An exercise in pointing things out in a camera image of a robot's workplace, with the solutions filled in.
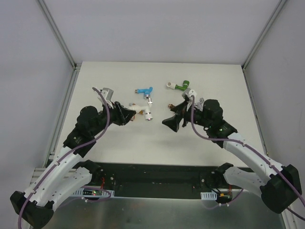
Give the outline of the white elbow pipe fitting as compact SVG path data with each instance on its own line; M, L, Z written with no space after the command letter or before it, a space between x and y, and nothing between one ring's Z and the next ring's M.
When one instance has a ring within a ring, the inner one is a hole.
M129 109L129 110L133 110L133 111L135 111L136 113L140 113L141 110L142 110L142 107L139 106L139 105L134 104L134 105L130 105L130 106L128 107L128 109Z

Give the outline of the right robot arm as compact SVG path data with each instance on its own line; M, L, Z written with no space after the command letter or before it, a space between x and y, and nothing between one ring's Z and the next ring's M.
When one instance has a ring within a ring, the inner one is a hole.
M237 129L224 120L223 110L217 100L208 99L198 109L192 98L185 99L172 107L171 111L174 116L164 119L163 125L175 132L179 130L180 123L183 126L191 123L192 127L199 125L207 134L205 140L232 153L251 169L251 172L245 172L225 164L223 171L214 176L219 188L228 185L243 188L260 197L271 211L278 214L297 199L304 203L298 170L293 165L283 166L247 144Z

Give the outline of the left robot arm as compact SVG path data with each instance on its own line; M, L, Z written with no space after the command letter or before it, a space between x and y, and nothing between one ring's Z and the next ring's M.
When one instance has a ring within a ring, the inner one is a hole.
M82 162L111 124L126 125L136 114L119 102L104 105L102 111L94 106L81 109L77 123L63 143L59 154L25 191L15 191L10 201L18 217L18 228L27 222L35 229L43 228L57 208L73 192L101 179L101 168L94 162Z

